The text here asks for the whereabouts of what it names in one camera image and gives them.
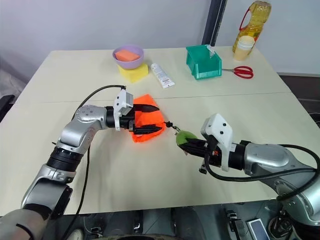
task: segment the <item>purple bowl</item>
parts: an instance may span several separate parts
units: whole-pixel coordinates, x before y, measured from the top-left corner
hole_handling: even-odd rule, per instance
[[[138,54],[140,57],[134,61],[120,61],[116,58],[115,53],[119,52],[122,49],[128,50],[134,54]],[[145,57],[144,50],[137,45],[124,45],[124,46],[118,47],[113,51],[112,56],[116,61],[116,63],[124,69],[136,69],[144,62],[144,57]]]

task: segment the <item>yellow oil bottle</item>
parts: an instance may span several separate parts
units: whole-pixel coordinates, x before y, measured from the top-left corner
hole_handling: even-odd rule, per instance
[[[242,27],[242,24],[245,20],[245,17],[248,12],[251,12],[251,18],[247,26]],[[262,32],[264,27],[264,23],[268,20],[268,17],[271,12],[271,4],[266,1],[255,1],[251,4],[251,6],[246,11],[240,28],[239,34],[236,37],[235,43],[233,44],[232,51],[235,52],[238,40],[242,36],[250,36],[253,37],[254,40],[257,42],[257,39]]]

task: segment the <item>white wall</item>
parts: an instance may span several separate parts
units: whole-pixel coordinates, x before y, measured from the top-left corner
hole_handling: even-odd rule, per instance
[[[201,44],[210,0],[0,0],[1,67],[29,80],[52,50]]]
[[[253,0],[228,0],[216,40],[233,45]],[[278,73],[320,73],[320,1],[272,0],[256,47]]]

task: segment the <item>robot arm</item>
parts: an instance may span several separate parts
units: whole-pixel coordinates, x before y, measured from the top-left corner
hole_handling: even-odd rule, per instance
[[[187,143],[179,145],[187,153],[207,158],[199,168],[201,173],[209,172],[213,177],[223,181],[261,181],[277,192],[278,199],[290,215],[298,235],[303,236],[305,231],[308,231],[314,233],[314,236],[317,236],[316,239],[319,238],[320,177],[315,173],[315,169],[298,161],[286,148],[293,147],[292,145],[284,147],[276,144],[255,144],[249,141],[241,141],[240,144],[232,143],[232,128],[218,113],[205,120],[201,134],[206,140],[187,139]],[[221,167],[224,171],[228,171],[229,168],[243,170],[250,178],[244,180],[241,177],[220,176],[210,169],[210,165]],[[295,174],[261,177],[297,169],[299,172]],[[306,189],[290,196],[290,193],[310,180],[312,183]]]
[[[133,96],[125,89],[116,96],[113,106],[80,107],[25,193],[21,209],[0,218],[0,240],[41,239],[48,220],[63,215],[73,191],[68,184],[76,176],[77,166],[96,132],[107,128],[124,128],[135,134],[156,132],[161,128],[155,125],[136,127],[135,111],[157,110],[152,105],[134,105]]]

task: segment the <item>black cable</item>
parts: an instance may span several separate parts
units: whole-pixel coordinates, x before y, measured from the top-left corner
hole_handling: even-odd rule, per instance
[[[291,169],[291,170],[286,170],[286,171],[281,171],[281,172],[275,172],[271,174],[266,174],[262,176],[250,176],[250,177],[229,177],[229,176],[221,176],[215,172],[212,171],[210,165],[209,165],[209,159],[211,154],[208,152],[204,156],[204,164],[206,170],[209,172],[211,176],[213,176],[216,179],[219,179],[221,181],[227,181],[227,182],[253,182],[253,181],[261,181],[261,180],[266,180],[266,179],[273,179],[281,176],[286,176],[286,175],[291,175],[291,174],[297,174],[297,173],[309,173],[309,172],[315,172],[314,176],[303,186],[298,187],[296,190],[286,193],[283,195],[279,195],[276,199],[278,201],[283,201],[288,198],[291,198],[304,190],[306,190],[308,187],[310,187],[317,179],[317,177],[320,175],[320,158],[311,150],[304,148],[302,146],[297,146],[297,145],[290,145],[290,144],[281,144],[281,146],[285,148],[295,148],[299,149],[301,151],[304,151],[308,154],[310,154],[316,161],[317,163],[317,169],[314,168],[297,168],[297,169]]]
[[[72,119],[73,120],[75,118],[76,112],[79,108],[81,108],[93,95],[95,95],[96,93],[100,92],[103,89],[108,89],[108,88],[121,88],[121,89],[126,89],[126,86],[124,85],[107,85],[107,86],[103,86],[100,87],[99,89],[95,90],[94,92],[92,92],[89,96],[87,96],[82,102],[81,104],[77,107],[76,111],[74,112]],[[80,199],[80,203],[78,206],[78,209],[72,219],[72,221],[70,222],[69,226],[67,227],[67,229],[65,230],[61,240],[65,240],[65,238],[67,237],[69,230],[71,229],[71,227],[73,226],[73,224],[75,223],[77,217],[79,216],[82,204],[84,203],[84,199],[85,199],[85,193],[86,193],[86,187],[87,187],[87,182],[88,182],[88,175],[89,175],[89,165],[90,165],[90,146],[87,150],[87,162],[86,162],[86,170],[85,170],[85,178],[84,178],[84,184],[83,184],[83,188],[82,188],[82,194],[81,194],[81,199]]]

